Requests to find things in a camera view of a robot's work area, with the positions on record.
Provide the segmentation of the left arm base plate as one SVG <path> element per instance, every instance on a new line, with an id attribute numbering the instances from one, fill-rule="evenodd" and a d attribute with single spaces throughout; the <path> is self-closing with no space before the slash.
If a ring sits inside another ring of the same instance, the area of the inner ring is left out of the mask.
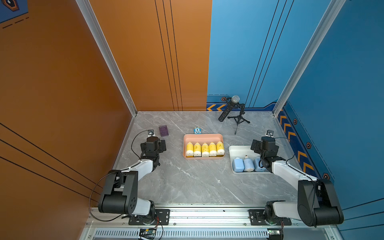
<path id="1" fill-rule="evenodd" d="M 161 224 L 162 226 L 167 226 L 170 220 L 169 209 L 155 209 L 154 213 L 150 213 L 147 216 L 134 215 L 129 220 L 130 226 L 144 226 L 150 225 L 154 226 Z"/>

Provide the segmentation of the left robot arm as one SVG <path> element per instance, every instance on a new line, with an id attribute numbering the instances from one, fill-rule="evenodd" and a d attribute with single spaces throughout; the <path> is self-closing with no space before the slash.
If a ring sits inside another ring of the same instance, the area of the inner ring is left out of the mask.
<path id="1" fill-rule="evenodd" d="M 127 215 L 145 225 L 156 219 L 153 201 L 138 197 L 139 180 L 152 173 L 160 165 L 160 154 L 167 150 L 166 141 L 148 137 L 141 144 L 141 160 L 125 170 L 111 170 L 105 177 L 105 185 L 98 204 L 100 213 Z"/>

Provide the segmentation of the yellow sharpener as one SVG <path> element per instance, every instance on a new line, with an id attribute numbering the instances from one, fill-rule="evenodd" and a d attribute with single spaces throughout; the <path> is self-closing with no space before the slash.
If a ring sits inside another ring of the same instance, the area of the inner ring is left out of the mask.
<path id="1" fill-rule="evenodd" d="M 186 145 L 186 157 L 194 156 L 194 145 L 191 142 L 188 142 Z"/>
<path id="2" fill-rule="evenodd" d="M 209 156 L 216 157 L 217 156 L 217 145 L 213 142 L 209 144 Z"/>
<path id="3" fill-rule="evenodd" d="M 210 156 L 210 149 L 207 143 L 203 143 L 203 145 L 201 146 L 201 153 L 202 153 L 202 157 L 204 158 Z"/>
<path id="4" fill-rule="evenodd" d="M 202 150 L 201 145 L 199 143 L 194 144 L 194 157 L 201 157 Z"/>
<path id="5" fill-rule="evenodd" d="M 224 156 L 225 155 L 225 147 L 224 147 L 223 142 L 219 141 L 216 144 L 216 148 L 217 148 L 217 156 Z"/>

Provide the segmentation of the blue sharpener with red cap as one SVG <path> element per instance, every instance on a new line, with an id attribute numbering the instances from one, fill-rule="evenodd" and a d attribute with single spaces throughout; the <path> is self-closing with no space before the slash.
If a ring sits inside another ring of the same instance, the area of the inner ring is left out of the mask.
<path id="1" fill-rule="evenodd" d="M 254 162 L 248 155 L 245 155 L 243 162 L 244 162 L 244 172 L 253 172 L 255 170 Z"/>

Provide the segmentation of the pink plastic tray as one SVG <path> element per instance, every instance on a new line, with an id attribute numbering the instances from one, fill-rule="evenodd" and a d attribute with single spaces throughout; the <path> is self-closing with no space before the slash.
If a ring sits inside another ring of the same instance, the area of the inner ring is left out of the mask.
<path id="1" fill-rule="evenodd" d="M 199 143 L 202 146 L 203 143 L 207 143 L 209 145 L 211 142 L 217 144 L 219 141 L 223 142 L 223 144 L 225 142 L 223 135 L 221 134 L 186 134 L 184 135 L 184 138 L 183 138 L 183 157 L 187 160 L 220 160 L 226 155 L 226 151 L 224 156 L 216 156 L 216 157 L 209 156 L 206 158 L 202 156 L 186 157 L 186 145 L 188 142 L 191 142 L 193 145 L 195 143 Z"/>

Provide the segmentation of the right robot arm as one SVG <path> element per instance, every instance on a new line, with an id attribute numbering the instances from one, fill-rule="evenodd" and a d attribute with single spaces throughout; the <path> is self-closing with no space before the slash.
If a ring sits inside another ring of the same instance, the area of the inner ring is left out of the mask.
<path id="1" fill-rule="evenodd" d="M 262 165 L 268 172 L 285 180 L 298 193 L 296 202 L 267 202 L 263 213 L 267 224 L 276 225 L 284 219 L 299 220 L 308 227 L 344 222 L 344 214 L 330 180 L 308 175 L 277 156 L 279 147 L 271 136 L 264 136 L 260 141 L 253 140 L 251 150 L 260 154 Z"/>

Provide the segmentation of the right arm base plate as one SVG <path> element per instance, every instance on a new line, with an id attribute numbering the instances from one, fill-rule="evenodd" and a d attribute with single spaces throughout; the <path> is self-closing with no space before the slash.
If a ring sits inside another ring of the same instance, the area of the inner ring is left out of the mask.
<path id="1" fill-rule="evenodd" d="M 252 226 L 291 226 L 292 221 L 289 218 L 277 218 L 268 221 L 265 211 L 261 209 L 248 210 L 249 218 Z"/>

